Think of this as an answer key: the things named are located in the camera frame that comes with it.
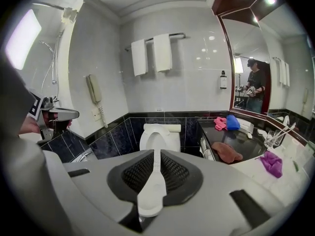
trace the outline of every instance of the reflected telephone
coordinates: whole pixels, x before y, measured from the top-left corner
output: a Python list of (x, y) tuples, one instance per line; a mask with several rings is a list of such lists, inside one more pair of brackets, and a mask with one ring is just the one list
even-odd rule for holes
[(97, 108), (100, 112), (100, 115), (102, 117), (103, 125), (105, 128), (107, 128), (108, 125), (106, 124), (105, 114), (104, 114), (103, 106), (101, 103), (102, 94), (101, 94), (100, 89), (99, 89), (97, 77), (94, 74), (90, 74), (86, 77), (86, 79), (87, 79), (87, 84), (88, 84), (88, 88), (89, 88), (92, 102), (97, 106)]

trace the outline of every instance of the purple cloth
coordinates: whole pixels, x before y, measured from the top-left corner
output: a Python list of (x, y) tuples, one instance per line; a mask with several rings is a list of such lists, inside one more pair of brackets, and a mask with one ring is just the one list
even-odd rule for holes
[(266, 151), (264, 156), (259, 157), (265, 169), (276, 178), (282, 176), (282, 159), (270, 151)]

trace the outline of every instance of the white countertop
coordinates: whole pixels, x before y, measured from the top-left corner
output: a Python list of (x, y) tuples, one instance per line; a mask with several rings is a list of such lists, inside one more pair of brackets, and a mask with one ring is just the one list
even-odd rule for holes
[(266, 171), (259, 156), (231, 166), (252, 178), (273, 193), (284, 206), (299, 200), (309, 185), (309, 177), (303, 167), (299, 165), (296, 172), (291, 158), (284, 155), (284, 147), (268, 149), (283, 161), (282, 177), (276, 178)]

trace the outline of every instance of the blue jeans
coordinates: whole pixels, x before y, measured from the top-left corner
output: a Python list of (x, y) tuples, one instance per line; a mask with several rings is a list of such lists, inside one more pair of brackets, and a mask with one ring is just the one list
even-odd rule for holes
[(249, 97), (247, 99), (246, 110), (261, 114), (262, 100)]

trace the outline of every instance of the person wearing cap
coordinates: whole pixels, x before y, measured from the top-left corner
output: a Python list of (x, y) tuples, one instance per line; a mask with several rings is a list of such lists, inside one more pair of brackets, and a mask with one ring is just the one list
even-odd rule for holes
[(259, 70), (257, 61), (254, 59), (249, 59), (247, 66), (250, 67), (252, 71), (248, 76), (247, 85), (244, 86), (245, 91), (250, 89), (246, 110), (260, 114), (266, 87), (265, 73)]

